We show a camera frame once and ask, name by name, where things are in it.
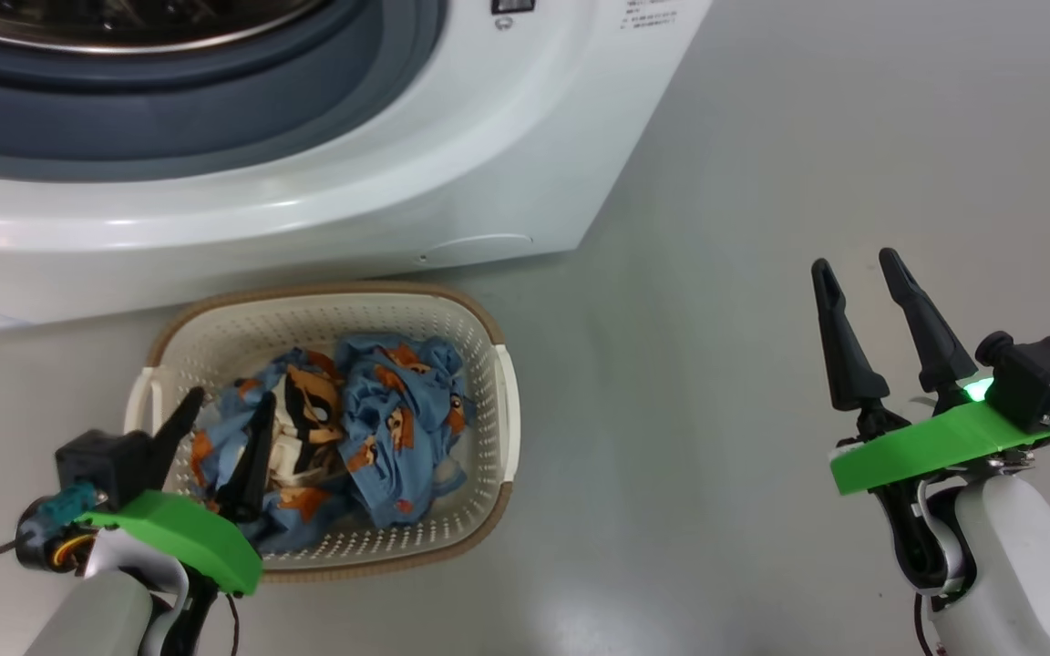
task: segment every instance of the front-load washing machine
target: front-load washing machine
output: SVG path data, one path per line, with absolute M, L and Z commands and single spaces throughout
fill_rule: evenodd
M 711 0 L 0 0 L 0 327 L 575 248 Z

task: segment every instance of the bright green plastic mount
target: bright green plastic mount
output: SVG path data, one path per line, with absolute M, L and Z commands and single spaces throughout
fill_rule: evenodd
M 147 490 L 120 512 L 88 511 L 80 522 L 129 535 L 213 578 L 222 592 L 253 594 L 261 556 L 234 524 L 177 493 Z
M 1049 435 L 1021 431 L 986 402 L 967 403 L 842 453 L 830 462 L 830 469 L 842 494 L 858 493 L 1031 444 Z

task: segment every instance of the gray floor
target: gray floor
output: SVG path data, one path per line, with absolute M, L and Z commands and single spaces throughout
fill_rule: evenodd
M 243 653 L 914 655 L 881 512 L 825 465 L 854 422 L 810 298 L 826 256 L 891 407 L 924 414 L 881 246 L 971 347 L 1050 333 L 1050 5 L 717 1 L 581 250 L 434 277 L 517 362 L 501 526 L 430 568 L 267 587 Z M 0 335 L 0 541 L 56 445 L 121 427 L 171 315 Z M 1050 500 L 1050 449 L 1029 474 Z M 70 585 L 1 560 L 0 653 Z M 230 628 L 217 608 L 202 653 Z

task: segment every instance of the washing machine door opening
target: washing machine door opening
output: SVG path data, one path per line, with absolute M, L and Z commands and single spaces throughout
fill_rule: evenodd
M 30 22 L 0 16 L 0 177 L 47 183 L 186 177 L 326 144 L 407 90 L 439 41 L 446 5 L 445 0 L 168 1 L 186 7 L 178 12 L 191 12 L 196 31 L 168 24 L 166 0 L 42 0 L 47 7 L 91 8 L 67 12 L 71 18 L 58 29 L 46 29 L 47 14 L 29 14 Z M 0 5 L 36 2 L 0 0 Z M 117 14 L 118 7 L 128 13 Z M 228 10 L 213 17 L 204 7 Z M 126 22 L 102 38 L 100 26 L 88 24 L 100 17 Z M 5 26 L 33 41 L 5 41 Z M 51 48 L 38 45 L 42 38 L 80 46 L 109 43 L 113 49 Z M 134 43 L 145 43 L 146 51 L 130 51 Z M 168 49 L 156 49 L 162 46 Z

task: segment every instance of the laundry basket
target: laundry basket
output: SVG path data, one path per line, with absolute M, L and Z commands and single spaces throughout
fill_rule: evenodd
M 295 345 L 334 353 L 339 337 L 376 332 L 443 337 L 463 357 L 476 419 L 452 456 L 467 482 L 433 503 L 416 526 L 337 528 L 309 549 L 267 553 L 264 580 L 333 580 L 416 568 L 459 556 L 492 531 L 512 493 L 521 450 L 517 377 L 501 330 L 467 296 L 435 285 L 350 282 L 229 294 L 177 316 L 134 382 L 125 431 L 156 431 L 193 386 L 215 392 Z M 181 443 L 167 490 L 192 494 L 191 448 L 190 436 Z

